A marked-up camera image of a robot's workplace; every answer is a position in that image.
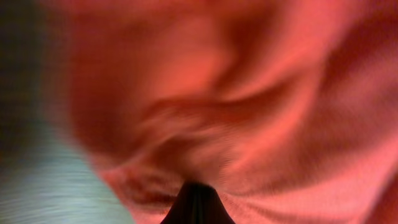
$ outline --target red fabric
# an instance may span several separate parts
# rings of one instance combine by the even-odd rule
[[[398,223],[397,1],[46,4],[71,131],[137,223],[185,180],[236,223]]]

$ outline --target red blanket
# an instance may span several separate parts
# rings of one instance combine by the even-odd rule
[[[44,5],[60,117],[138,224],[187,180],[238,224],[398,223],[397,1]]]

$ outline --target black object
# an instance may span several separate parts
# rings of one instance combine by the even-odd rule
[[[185,183],[172,208],[160,224],[235,224],[216,190],[202,184]]]

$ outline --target wrinkled fabric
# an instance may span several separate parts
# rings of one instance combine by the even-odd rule
[[[236,223],[398,223],[398,2],[43,1],[63,118],[138,224],[185,181]]]

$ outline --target dark background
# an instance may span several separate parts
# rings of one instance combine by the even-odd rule
[[[41,24],[33,1],[0,1],[0,224],[132,223],[42,116]]]

